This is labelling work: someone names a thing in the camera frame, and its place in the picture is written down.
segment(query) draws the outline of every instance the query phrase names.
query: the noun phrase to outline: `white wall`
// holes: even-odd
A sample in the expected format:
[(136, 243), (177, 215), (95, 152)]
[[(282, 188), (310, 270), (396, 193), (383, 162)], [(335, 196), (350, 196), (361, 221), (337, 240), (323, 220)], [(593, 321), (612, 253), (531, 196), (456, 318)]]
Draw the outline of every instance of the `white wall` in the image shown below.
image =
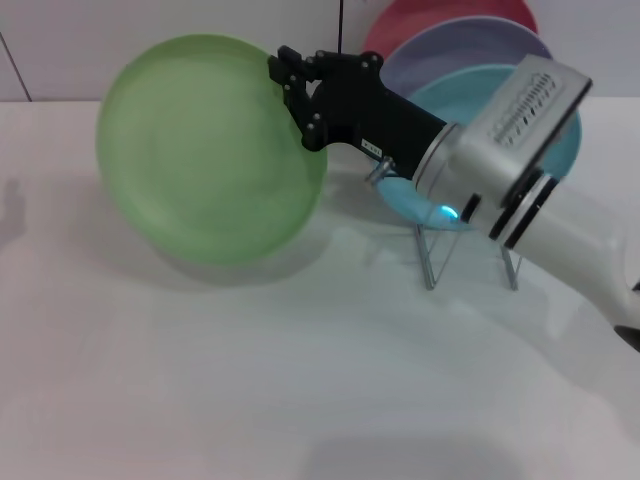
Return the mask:
[(338, 2), (1, 0), (2, 32), (34, 100), (96, 99), (133, 57), (187, 33), (242, 37), (275, 51), (337, 48)]
[(9, 62), (7, 52), (0, 44), (0, 102), (26, 100), (24, 90)]
[[(359, 51), (391, 0), (345, 0), (345, 49)], [(640, 1), (528, 0), (555, 57), (591, 76), (599, 96), (640, 96)]]

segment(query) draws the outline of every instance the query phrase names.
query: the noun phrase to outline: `purple plate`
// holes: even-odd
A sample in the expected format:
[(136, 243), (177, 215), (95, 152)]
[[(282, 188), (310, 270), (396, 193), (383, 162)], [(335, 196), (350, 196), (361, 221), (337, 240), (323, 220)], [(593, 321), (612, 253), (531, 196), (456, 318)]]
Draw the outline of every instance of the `purple plate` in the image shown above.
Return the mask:
[(483, 64), (517, 65), (527, 54), (552, 58), (534, 32), (500, 17), (456, 18), (408, 40), (380, 71), (390, 90), (407, 98), (425, 85), (463, 68)]

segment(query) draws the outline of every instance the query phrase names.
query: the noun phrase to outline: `robotic arm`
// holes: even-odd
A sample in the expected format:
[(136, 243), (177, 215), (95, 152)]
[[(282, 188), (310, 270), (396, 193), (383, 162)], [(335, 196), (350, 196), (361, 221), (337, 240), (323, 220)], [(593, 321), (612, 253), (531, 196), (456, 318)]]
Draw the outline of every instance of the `robotic arm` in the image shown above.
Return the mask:
[[(462, 127), (388, 90), (382, 64), (374, 52), (302, 59), (286, 46), (269, 59), (304, 147), (340, 142), (363, 151), (378, 162), (367, 182), (393, 171), (432, 202), (456, 208), (462, 221), (584, 295), (640, 352), (640, 283), (631, 289), (624, 279), (626, 232), (612, 212), (538, 166), (591, 80), (528, 56)], [(316, 81), (309, 95), (307, 82)]]

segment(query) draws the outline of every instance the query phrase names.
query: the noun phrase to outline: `white table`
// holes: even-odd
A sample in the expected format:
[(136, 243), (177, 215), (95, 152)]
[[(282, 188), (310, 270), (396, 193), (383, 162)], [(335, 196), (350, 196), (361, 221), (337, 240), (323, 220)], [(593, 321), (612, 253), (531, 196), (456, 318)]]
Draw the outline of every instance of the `white table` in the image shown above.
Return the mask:
[[(587, 103), (568, 180), (636, 220), (638, 107)], [(97, 108), (0, 105), (0, 478), (637, 480), (640, 355), (567, 287), (472, 235), (426, 292), (346, 148), (279, 256), (185, 271), (105, 196)]]

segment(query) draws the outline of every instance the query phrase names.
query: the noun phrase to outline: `green plate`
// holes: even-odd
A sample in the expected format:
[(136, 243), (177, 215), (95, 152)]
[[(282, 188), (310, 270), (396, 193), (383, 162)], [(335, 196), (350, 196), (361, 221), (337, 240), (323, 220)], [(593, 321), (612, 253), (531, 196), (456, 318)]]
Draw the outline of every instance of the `green plate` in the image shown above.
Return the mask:
[(161, 250), (248, 262), (286, 244), (313, 212), (327, 154), (302, 147), (267, 58), (234, 38), (176, 38), (129, 64), (104, 100), (104, 182)]

